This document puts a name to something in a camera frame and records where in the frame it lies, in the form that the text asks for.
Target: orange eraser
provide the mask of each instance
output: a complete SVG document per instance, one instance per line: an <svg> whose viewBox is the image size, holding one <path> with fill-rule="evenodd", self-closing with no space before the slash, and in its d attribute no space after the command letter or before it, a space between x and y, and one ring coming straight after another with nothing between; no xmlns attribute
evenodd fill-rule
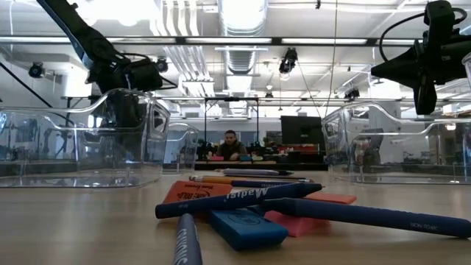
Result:
<svg viewBox="0 0 471 265"><path fill-rule="evenodd" d="M298 237L311 232L315 227L323 226L328 220L308 217L295 217L281 214L277 211L268 211L265 218L288 229L288 235Z"/></svg>
<svg viewBox="0 0 471 265"><path fill-rule="evenodd" d="M171 186L162 203L225 195L229 194L232 189L233 187L228 184L198 183L178 180Z"/></svg>
<svg viewBox="0 0 471 265"><path fill-rule="evenodd" d="M328 194L325 192L314 192L304 197L304 199L312 199L321 202L352 204L356 201L356 196L343 194Z"/></svg>

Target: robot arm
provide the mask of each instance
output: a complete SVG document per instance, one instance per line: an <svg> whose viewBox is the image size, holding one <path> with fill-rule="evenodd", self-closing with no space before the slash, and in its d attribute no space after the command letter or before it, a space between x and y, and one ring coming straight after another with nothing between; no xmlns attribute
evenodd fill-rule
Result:
<svg viewBox="0 0 471 265"><path fill-rule="evenodd" d="M454 12L461 13L461 17L455 19ZM420 16L424 16L424 23L429 26L423 41L416 40L407 52L387 60L381 46L384 35L402 22ZM453 28L466 17L464 10L452 8L448 1L429 2L425 13L400 21L383 33L380 53L385 62L373 67L371 74L412 88L417 114L432 113L437 100L435 85L466 77L461 61L471 52L471 36L460 35L459 29Z"/></svg>
<svg viewBox="0 0 471 265"><path fill-rule="evenodd" d="M77 4L69 4L67 0L37 2L70 39L75 52L89 70L87 83L96 82L102 93L114 88L153 91L162 87L164 78L159 75L155 63L145 55L142 55L142 60L132 62L125 54L116 51L100 32L80 18L75 10Z"/></svg>

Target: wooden table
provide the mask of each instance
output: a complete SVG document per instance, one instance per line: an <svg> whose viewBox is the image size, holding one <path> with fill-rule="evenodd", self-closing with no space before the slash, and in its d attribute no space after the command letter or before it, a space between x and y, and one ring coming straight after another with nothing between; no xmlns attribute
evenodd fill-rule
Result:
<svg viewBox="0 0 471 265"><path fill-rule="evenodd" d="M471 219L468 185L364 185L326 172L297 175L327 192L358 196L356 205ZM142 188L0 189L0 264L172 264L177 220L156 220L154 207L177 178ZM471 264L471 242L426 233L332 222L280 247L235 252L207 224L197 227L205 264Z"/></svg>

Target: dark shirt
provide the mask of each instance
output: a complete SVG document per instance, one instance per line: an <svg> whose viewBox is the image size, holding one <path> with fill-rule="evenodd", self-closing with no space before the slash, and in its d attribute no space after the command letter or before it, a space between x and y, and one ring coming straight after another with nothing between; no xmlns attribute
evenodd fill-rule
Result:
<svg viewBox="0 0 471 265"><path fill-rule="evenodd" d="M246 155L247 150L243 144L241 144L239 141L235 141L231 145L226 143L221 144L218 148L218 151L216 152L216 155L222 156L224 157L224 161L228 161L230 156L234 153L238 153L239 155Z"/></svg>

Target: blue eraser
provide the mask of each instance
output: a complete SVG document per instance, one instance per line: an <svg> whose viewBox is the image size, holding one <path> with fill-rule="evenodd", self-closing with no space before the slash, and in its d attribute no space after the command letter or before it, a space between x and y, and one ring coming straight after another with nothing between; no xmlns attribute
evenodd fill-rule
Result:
<svg viewBox="0 0 471 265"><path fill-rule="evenodd" d="M266 213L266 211L260 205L247 206L246 209L258 214L259 216L265 216Z"/></svg>
<svg viewBox="0 0 471 265"><path fill-rule="evenodd" d="M254 250L281 244L288 230L252 211L211 211L208 223L234 250Z"/></svg>

